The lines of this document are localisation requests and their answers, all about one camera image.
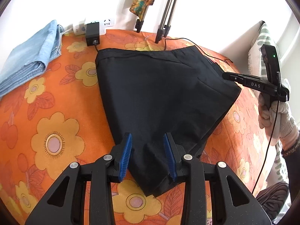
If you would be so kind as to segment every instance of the metal bolt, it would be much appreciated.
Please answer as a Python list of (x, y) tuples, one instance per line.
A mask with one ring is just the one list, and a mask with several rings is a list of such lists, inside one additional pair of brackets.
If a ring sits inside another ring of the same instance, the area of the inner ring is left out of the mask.
[(70, 168), (77, 168), (78, 167), (78, 163), (77, 162), (72, 162), (70, 164)]
[(227, 165), (225, 162), (218, 162), (218, 166), (221, 168), (225, 168)]
[(103, 157), (103, 159), (104, 160), (106, 160), (106, 161), (109, 161), (109, 160), (111, 160), (113, 157), (112, 157), (112, 155), (105, 155), (104, 157)]
[(183, 156), (183, 158), (184, 158), (185, 160), (192, 160), (192, 159), (193, 159), (193, 156), (190, 155), (190, 154), (185, 154), (185, 155)]

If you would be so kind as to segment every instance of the orange floral tablecloth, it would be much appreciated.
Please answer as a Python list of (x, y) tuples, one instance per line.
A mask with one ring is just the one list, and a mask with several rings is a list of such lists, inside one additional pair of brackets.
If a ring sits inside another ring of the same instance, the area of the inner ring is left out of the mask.
[[(99, 49), (160, 51), (164, 41), (154, 43), (155, 34), (109, 30), (101, 36)], [(191, 46), (184, 40), (167, 41), (167, 50)], [(211, 50), (208, 54), (226, 59)], [(18, 87), (0, 101), (0, 198), (20, 223), (45, 191), (71, 162), (94, 162), (110, 152), (114, 141), (101, 101), (94, 47), (85, 38), (67, 34), (62, 56), (47, 71)], [(225, 71), (236, 67), (213, 59)], [(248, 189), (252, 189), (266, 153), (267, 140), (258, 127), (258, 103), (250, 89), (240, 96), (208, 139), (203, 162), (225, 161)], [(255, 190), (263, 186), (274, 158), (267, 161)], [(85, 203), (88, 224), (89, 185)], [(211, 222), (207, 184), (208, 224)], [(120, 184), (112, 184), (113, 206), (118, 225), (179, 225), (184, 184), (154, 198), (145, 197), (127, 172)]]

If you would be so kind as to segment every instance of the hand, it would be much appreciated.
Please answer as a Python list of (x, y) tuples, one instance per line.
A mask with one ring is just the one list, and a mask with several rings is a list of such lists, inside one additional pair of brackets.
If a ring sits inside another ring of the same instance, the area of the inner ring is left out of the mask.
[[(288, 81), (285, 79), (283, 81), (283, 85), (290, 90), (290, 85)], [(258, 122), (259, 127), (261, 129), (265, 127), (273, 127), (273, 123), (275, 120), (276, 109), (277, 109), (278, 101), (274, 101), (271, 104), (270, 109), (265, 105), (265, 100), (262, 94), (259, 94), (258, 97)], [(278, 113), (281, 113), (281, 121), (280, 121), (280, 130), (279, 130), (279, 138), (282, 142), (283, 149), (289, 149), (296, 142), (299, 130), (295, 123), (295, 119), (292, 116), (290, 105), (288, 102), (279, 102)]]

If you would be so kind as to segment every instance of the denim fabric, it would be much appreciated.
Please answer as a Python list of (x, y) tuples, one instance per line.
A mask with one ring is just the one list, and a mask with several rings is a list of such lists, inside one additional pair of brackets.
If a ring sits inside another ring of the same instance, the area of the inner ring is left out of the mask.
[(61, 55), (62, 34), (63, 28), (53, 20), (11, 51), (0, 72), (0, 97), (46, 71)]

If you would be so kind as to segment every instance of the power strip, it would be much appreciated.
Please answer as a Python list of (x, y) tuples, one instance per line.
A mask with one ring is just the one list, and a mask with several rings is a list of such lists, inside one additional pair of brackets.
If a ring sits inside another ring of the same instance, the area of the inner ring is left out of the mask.
[(86, 25), (89, 23), (99, 22), (99, 31), (100, 35), (106, 34), (106, 28), (112, 27), (116, 24), (116, 20), (114, 18), (102, 19), (102, 20), (93, 20), (90, 18), (85, 18), (84, 21), (73, 23), (73, 31), (75, 35), (83, 35), (86, 34)]

